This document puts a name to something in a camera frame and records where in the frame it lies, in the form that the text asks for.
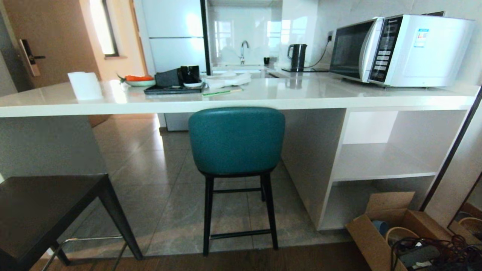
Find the wooden floor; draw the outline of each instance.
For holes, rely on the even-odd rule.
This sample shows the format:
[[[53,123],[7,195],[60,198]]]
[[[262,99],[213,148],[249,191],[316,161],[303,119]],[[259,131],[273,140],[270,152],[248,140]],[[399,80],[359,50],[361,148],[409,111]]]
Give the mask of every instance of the wooden floor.
[[[31,271],[40,271],[40,260]],[[48,271],[109,271],[113,259],[89,260],[63,266],[58,260]],[[276,271],[369,271],[355,243],[323,244],[273,249],[229,251],[200,254],[146,257],[142,261],[123,258],[116,271],[189,271],[189,270],[276,270]]]

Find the black kettle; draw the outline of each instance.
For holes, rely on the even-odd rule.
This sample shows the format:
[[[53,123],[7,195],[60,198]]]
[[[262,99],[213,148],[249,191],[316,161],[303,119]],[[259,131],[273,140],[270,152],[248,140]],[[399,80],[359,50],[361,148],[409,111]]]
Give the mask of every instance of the black kettle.
[[[292,71],[303,71],[303,67],[305,66],[306,47],[306,44],[291,44],[288,47],[288,58],[291,59]]]

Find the sink faucet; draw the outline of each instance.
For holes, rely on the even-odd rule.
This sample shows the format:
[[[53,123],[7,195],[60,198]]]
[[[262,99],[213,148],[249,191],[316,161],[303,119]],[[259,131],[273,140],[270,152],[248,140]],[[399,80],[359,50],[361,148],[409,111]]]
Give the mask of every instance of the sink faucet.
[[[249,43],[246,40],[242,41],[242,43],[241,43],[241,57],[240,57],[241,65],[244,65],[244,44],[246,44],[246,48],[249,48]]]

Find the power outlet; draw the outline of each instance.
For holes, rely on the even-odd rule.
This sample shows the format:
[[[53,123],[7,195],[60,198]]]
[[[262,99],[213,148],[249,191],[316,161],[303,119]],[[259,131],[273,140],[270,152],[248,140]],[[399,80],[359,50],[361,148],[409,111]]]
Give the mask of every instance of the power outlet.
[[[333,38],[333,31],[328,31],[328,42],[330,42]]]

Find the mirror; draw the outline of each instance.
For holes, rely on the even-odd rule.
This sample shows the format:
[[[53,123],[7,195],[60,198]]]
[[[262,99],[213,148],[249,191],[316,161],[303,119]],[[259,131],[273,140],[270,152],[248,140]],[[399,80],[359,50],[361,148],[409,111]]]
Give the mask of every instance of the mirror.
[[[482,241],[482,173],[449,225],[454,234],[462,235],[468,244]]]

